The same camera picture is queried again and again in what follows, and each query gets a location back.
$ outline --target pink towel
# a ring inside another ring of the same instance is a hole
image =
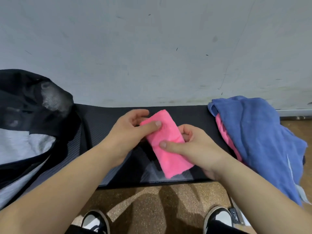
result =
[[[161,110],[147,120],[141,122],[140,125],[145,125],[151,121],[161,121],[162,123],[162,126],[158,131],[151,133],[146,138],[152,146],[156,157],[158,158],[165,177],[171,178],[193,167],[194,165],[187,161],[180,154],[169,153],[159,147],[159,143],[163,140],[176,143],[185,143],[179,128],[169,113],[166,110]]]
[[[239,151],[236,149],[233,141],[231,140],[229,134],[227,133],[227,130],[221,120],[221,117],[220,117],[220,113],[217,114],[216,116],[216,124],[218,126],[218,129],[220,131],[220,134],[222,136],[222,138],[224,139],[225,143],[234,151],[236,157],[237,157],[237,160],[238,161],[242,161],[242,158],[241,158],[241,155],[239,153]]]

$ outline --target black table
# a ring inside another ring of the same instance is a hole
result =
[[[89,105],[77,105],[88,124],[91,132],[92,145],[97,145],[109,133],[117,119],[126,112],[135,108],[104,108]],[[150,115],[166,109],[177,125],[191,124],[203,129],[222,149],[232,154],[229,147],[222,139],[216,126],[215,118],[209,113],[207,106],[172,106],[172,107],[147,107]],[[42,173],[26,192],[30,191],[62,167],[79,156],[80,130],[75,138],[68,143],[68,155],[64,161],[54,168]],[[158,160],[147,142],[140,143],[126,157],[118,167],[109,171],[99,185],[99,189],[126,188],[139,186],[169,185],[177,183],[195,183],[210,181],[202,170],[194,166],[181,175],[166,179]]]

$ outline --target pant leg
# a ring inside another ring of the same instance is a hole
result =
[[[220,221],[211,220],[208,222],[208,232],[207,234],[247,234],[241,230],[230,227]]]
[[[65,234],[95,234],[96,232],[90,231],[88,229],[78,227],[75,225],[70,225]]]

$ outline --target folded pink cloth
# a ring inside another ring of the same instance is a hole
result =
[[[236,157],[237,157],[237,160],[242,162],[242,158],[241,158],[241,155],[239,153],[239,151],[236,149],[233,141],[231,140],[229,134],[227,133],[227,130],[221,120],[221,117],[220,117],[220,113],[217,114],[216,116],[216,124],[218,126],[218,129],[220,131],[220,134],[222,136],[222,138],[224,139],[225,143],[234,151]]]
[[[141,122],[140,125],[145,125],[151,121],[161,121],[162,123],[162,126],[158,131],[149,134],[146,138],[158,158],[160,166],[165,173],[165,177],[171,178],[193,167],[194,165],[180,154],[169,153],[159,147],[159,143],[163,140],[185,143],[179,128],[169,113],[166,110],[161,110],[147,120]]]

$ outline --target gray wall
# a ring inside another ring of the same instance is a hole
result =
[[[312,108],[311,42],[312,0],[0,0],[0,68],[96,106]]]

